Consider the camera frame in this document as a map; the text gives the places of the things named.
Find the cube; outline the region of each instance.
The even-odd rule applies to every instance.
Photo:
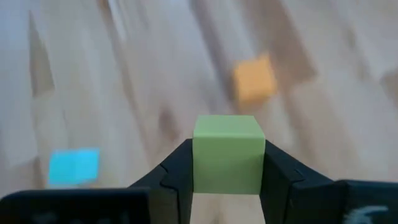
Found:
[[[277,91],[268,55],[237,64],[233,81],[235,98],[240,108],[261,103]]]
[[[253,116],[199,116],[193,132],[193,191],[259,194],[265,143]]]
[[[49,185],[79,185],[96,180],[100,153],[97,148],[55,151],[50,159]]]

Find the orange cube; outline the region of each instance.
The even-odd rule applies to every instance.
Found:
[[[240,108],[263,102],[277,90],[268,55],[237,64],[233,79],[235,98]]]

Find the wood grain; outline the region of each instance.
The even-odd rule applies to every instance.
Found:
[[[394,0],[0,1],[0,194],[46,187],[54,150],[98,147],[125,187],[237,113],[231,71],[269,54],[266,138],[333,179],[398,180]],[[195,195],[192,223],[264,223],[257,198]]]

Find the green cube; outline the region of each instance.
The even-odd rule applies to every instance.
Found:
[[[258,195],[265,144],[253,116],[199,116],[193,132],[193,191]]]

